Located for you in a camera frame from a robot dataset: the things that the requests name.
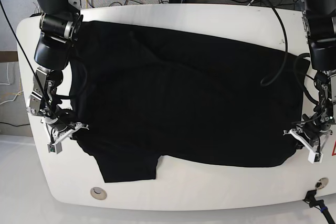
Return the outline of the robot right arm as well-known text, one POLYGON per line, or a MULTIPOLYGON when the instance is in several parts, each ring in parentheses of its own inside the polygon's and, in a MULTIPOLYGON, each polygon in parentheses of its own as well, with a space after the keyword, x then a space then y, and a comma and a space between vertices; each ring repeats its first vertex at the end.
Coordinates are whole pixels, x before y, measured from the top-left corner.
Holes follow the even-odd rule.
POLYGON ((61 152, 64 139, 87 125, 78 122, 71 109, 62 109, 63 100, 80 96, 88 85, 88 73, 79 90, 73 95, 59 95, 57 88, 63 81, 63 70, 69 61, 80 60, 75 43, 83 15, 81 0, 37 0, 42 10, 39 28, 40 38, 34 60, 39 65, 33 72, 33 90, 28 99, 27 110, 41 117, 49 134, 49 152, 61 152))

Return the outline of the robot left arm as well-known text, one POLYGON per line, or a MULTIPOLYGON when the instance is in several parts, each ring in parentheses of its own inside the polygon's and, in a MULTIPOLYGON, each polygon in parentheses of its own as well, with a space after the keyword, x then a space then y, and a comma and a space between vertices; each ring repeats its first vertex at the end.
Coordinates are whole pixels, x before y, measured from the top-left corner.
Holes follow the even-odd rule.
POLYGON ((304 0, 303 21, 310 52, 299 55, 295 62, 310 57, 319 99, 313 99, 302 85, 306 97, 315 104, 314 114, 303 114, 302 121, 284 133, 292 135, 300 148, 308 149, 309 162, 317 163, 323 157, 321 136, 331 135, 330 127, 335 124, 335 0, 304 0))

